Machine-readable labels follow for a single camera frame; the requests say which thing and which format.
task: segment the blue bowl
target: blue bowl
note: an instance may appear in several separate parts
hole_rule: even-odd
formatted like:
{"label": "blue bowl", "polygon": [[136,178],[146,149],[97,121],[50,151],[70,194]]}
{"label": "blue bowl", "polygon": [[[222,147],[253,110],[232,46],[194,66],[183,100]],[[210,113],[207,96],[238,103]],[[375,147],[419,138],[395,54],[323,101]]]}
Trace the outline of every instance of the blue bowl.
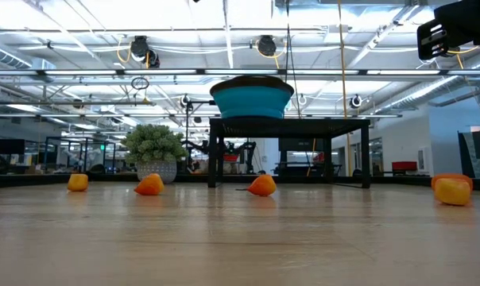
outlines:
{"label": "blue bowl", "polygon": [[272,76],[244,75],[210,89],[222,118],[283,118],[293,88]]}

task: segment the black stand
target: black stand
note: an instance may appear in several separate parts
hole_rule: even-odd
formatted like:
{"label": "black stand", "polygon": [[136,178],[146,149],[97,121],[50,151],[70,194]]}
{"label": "black stand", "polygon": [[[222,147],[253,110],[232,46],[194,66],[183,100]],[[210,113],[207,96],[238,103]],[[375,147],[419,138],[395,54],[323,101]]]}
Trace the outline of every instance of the black stand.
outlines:
{"label": "black stand", "polygon": [[224,138],[323,138],[325,164],[323,182],[334,182],[332,138],[360,129],[362,134],[362,187],[370,187],[369,120],[361,119],[272,119],[211,118],[208,187],[217,187],[223,178]]}

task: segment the yellow cable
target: yellow cable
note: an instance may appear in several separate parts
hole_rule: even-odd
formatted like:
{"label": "yellow cable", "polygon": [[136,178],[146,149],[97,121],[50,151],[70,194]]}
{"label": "yellow cable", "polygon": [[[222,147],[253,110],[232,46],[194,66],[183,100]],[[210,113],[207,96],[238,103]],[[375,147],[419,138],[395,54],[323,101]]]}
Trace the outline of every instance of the yellow cable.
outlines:
{"label": "yellow cable", "polygon": [[474,47],[474,48],[470,48],[469,50],[467,51],[461,51],[461,52],[454,52],[454,51],[448,51],[448,53],[453,53],[455,55],[460,55],[460,54],[464,54],[464,53],[468,53],[468,52],[473,52],[474,50],[476,50],[478,48],[478,46]]}
{"label": "yellow cable", "polygon": [[[312,153],[311,153],[311,157],[314,156],[314,150],[316,148],[316,138],[314,138],[314,142],[312,143]],[[309,176],[309,174],[311,173],[311,164],[309,164],[309,168],[307,169],[307,176]]]}
{"label": "yellow cable", "polygon": [[[457,61],[459,62],[459,66],[461,67],[461,69],[464,69],[463,62],[461,61],[461,57],[459,55],[457,55]],[[470,80],[468,80],[468,77],[464,76],[464,79],[466,80],[466,83],[468,83],[468,86],[470,87],[470,89],[474,92],[474,88],[471,86]],[[475,102],[478,105],[478,108],[480,109],[480,102],[478,102],[477,96],[474,96],[474,98],[475,98]]]}
{"label": "yellow cable", "polygon": [[121,62],[126,63],[130,60],[130,48],[132,46],[132,42],[129,43],[129,55],[127,56],[127,60],[124,60],[122,56],[120,56],[120,44],[122,44],[122,38],[120,39],[120,41],[118,41],[118,49],[116,50],[116,56]]}
{"label": "yellow cable", "polygon": [[273,58],[276,59],[276,58],[278,58],[279,56],[282,56],[282,54],[285,53],[286,47],[288,46],[288,43],[285,42],[285,48],[284,48],[284,49],[282,50],[282,52],[280,52],[277,56],[265,56],[265,55],[263,55],[263,54],[259,51],[259,49],[257,48],[257,43],[259,43],[259,40],[256,41],[256,51],[257,51],[261,56],[263,56],[263,57],[265,57],[265,58],[269,58],[269,59],[273,59]]}
{"label": "yellow cable", "polygon": [[[339,35],[341,40],[341,69],[343,71],[343,112],[344,119],[348,119],[346,109],[346,61],[344,60],[344,39],[343,39],[343,12],[341,10],[341,0],[337,1],[339,6]],[[350,134],[346,134],[346,153],[348,154],[348,175],[351,176],[351,150],[350,150]]]}

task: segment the ceiling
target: ceiling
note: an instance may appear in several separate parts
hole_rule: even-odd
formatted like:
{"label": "ceiling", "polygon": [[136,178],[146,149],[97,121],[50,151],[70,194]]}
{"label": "ceiling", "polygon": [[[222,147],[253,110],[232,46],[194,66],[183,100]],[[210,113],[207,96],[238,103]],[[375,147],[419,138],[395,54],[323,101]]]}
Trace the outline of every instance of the ceiling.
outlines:
{"label": "ceiling", "polygon": [[[290,2],[289,17],[281,0],[0,0],[0,48],[27,63],[44,59],[57,69],[139,69],[142,64],[126,59],[134,36],[147,36],[150,47],[157,52],[161,68],[234,68],[275,69],[277,65],[297,69],[340,69],[341,50],[339,11],[334,1],[295,0]],[[455,68],[455,58],[439,58],[422,62],[416,47],[416,29],[433,18],[432,11],[453,0],[425,1],[430,6],[406,6],[407,0],[343,1],[342,24],[345,44],[344,60],[348,69],[437,69]],[[398,20],[398,25],[390,25]],[[285,51],[287,24],[291,27],[292,49]],[[255,43],[261,35],[271,35],[278,46],[277,59],[261,56]],[[464,56],[466,63],[477,56],[480,48]],[[0,69],[13,67],[0,63]],[[194,100],[210,100],[209,90],[230,78],[228,75],[150,76],[150,86],[141,91],[137,101],[146,97],[156,106],[118,105],[118,114],[176,114],[183,95]],[[134,92],[126,96],[132,77],[59,76],[51,83],[29,77],[1,76],[0,83],[22,90],[1,93],[3,100],[33,101],[46,99],[72,101],[121,102],[134,100]],[[290,77],[301,95],[293,105],[306,112],[341,114],[343,84],[340,76]],[[419,82],[435,80],[408,77],[348,77],[346,96],[360,95],[367,104],[382,104],[393,95]],[[41,113],[94,113],[72,106],[41,108]],[[3,113],[20,110],[2,107]],[[288,112],[295,112],[290,106]],[[216,106],[202,105],[196,114],[216,114]],[[104,129],[124,128],[99,124]],[[138,123],[157,123],[181,129],[182,120],[139,118]],[[205,126],[207,119],[200,125]]]}

